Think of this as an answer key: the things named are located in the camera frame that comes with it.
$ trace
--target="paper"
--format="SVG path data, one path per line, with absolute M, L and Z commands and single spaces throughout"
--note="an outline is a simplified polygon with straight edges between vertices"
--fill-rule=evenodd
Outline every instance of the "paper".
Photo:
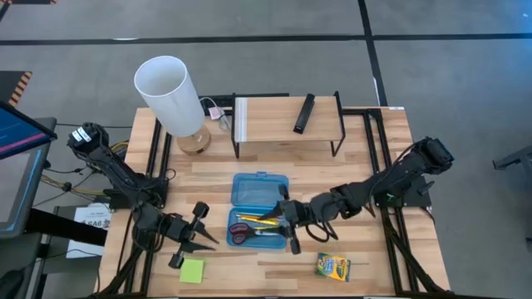
M 181 266 L 180 282 L 201 283 L 203 280 L 202 260 L 186 258 Z
M 111 223 L 111 213 L 104 206 L 103 203 L 91 203 L 86 208 L 76 208 L 76 215 L 74 216 L 74 221 L 78 223 L 85 223 L 92 225 L 93 227 L 103 228 L 105 230 L 109 229 L 109 223 Z M 78 241 L 70 240 L 68 243 L 68 251 L 72 249 L 79 249 L 84 252 L 94 253 L 97 255 L 103 254 L 103 247 L 81 243 Z M 66 258 L 79 258 L 79 257 L 93 257 L 90 254 L 85 254 L 83 252 L 69 252 L 66 254 Z

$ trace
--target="floor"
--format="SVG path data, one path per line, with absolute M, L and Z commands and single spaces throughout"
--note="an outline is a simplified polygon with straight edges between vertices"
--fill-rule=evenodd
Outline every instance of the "floor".
M 139 39 L 111 45 L 117 38 Z M 61 123 L 131 125 L 145 106 L 133 75 L 158 55 L 181 58 L 204 95 L 338 90 L 344 105 L 404 106 L 415 139 L 439 137 L 456 157 L 431 190 L 453 291 L 530 297 L 532 186 L 521 167 L 491 163 L 532 143 L 530 1 L 60 0 L 11 5 L 0 46 L 0 70 L 33 71 L 19 109 Z M 65 146 L 70 131 L 57 128 L 54 169 L 82 165 Z M 130 133 L 109 131 L 116 141 Z M 42 186 L 36 203 L 55 194 Z M 85 203 L 66 195 L 40 207 Z M 86 295 L 95 279 L 53 275 L 44 297 Z

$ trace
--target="scissors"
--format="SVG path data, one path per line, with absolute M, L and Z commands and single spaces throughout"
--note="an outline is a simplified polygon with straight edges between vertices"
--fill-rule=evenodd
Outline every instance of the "scissors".
M 249 238 L 279 235 L 279 227 L 255 229 L 246 223 L 235 223 L 229 227 L 229 232 L 233 235 L 233 243 L 240 245 Z

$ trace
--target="lamp base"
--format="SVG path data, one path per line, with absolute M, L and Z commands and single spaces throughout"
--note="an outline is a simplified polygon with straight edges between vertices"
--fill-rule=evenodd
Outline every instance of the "lamp base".
M 187 137 L 177 137 L 177 145 L 185 154 L 201 154 L 210 145 L 210 132 L 202 126 L 197 132 Z

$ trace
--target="black floor stripe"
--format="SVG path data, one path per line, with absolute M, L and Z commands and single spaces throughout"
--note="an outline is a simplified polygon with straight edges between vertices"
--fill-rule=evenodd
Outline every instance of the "black floor stripe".
M 375 41 L 463 41 L 530 39 L 532 33 L 478 33 L 478 34 L 406 34 L 376 35 Z
M 2 21 L 3 16 L 5 16 L 8 8 L 9 8 L 9 4 L 4 3 L 2 6 L 2 9 L 0 9 L 0 22 Z
M 360 8 L 360 16 L 362 17 L 362 25 L 364 26 L 364 36 L 366 37 L 367 54 L 372 66 L 373 79 L 377 86 L 377 97 L 379 105 L 388 106 L 386 92 L 384 91 L 384 83 L 382 82 L 381 68 L 379 67 L 379 60 L 377 58 L 377 50 L 375 49 L 375 42 L 373 41 L 372 26 L 369 22 L 367 14 L 366 2 L 358 0 L 358 7 Z
M 71 40 L 11 40 L 0 41 L 0 46 L 76 46 L 76 45 L 135 45 L 135 44 L 183 44 L 216 42 L 345 42 L 363 41 L 358 35 L 290 35 L 248 37 L 159 37 L 133 40 L 71 39 Z

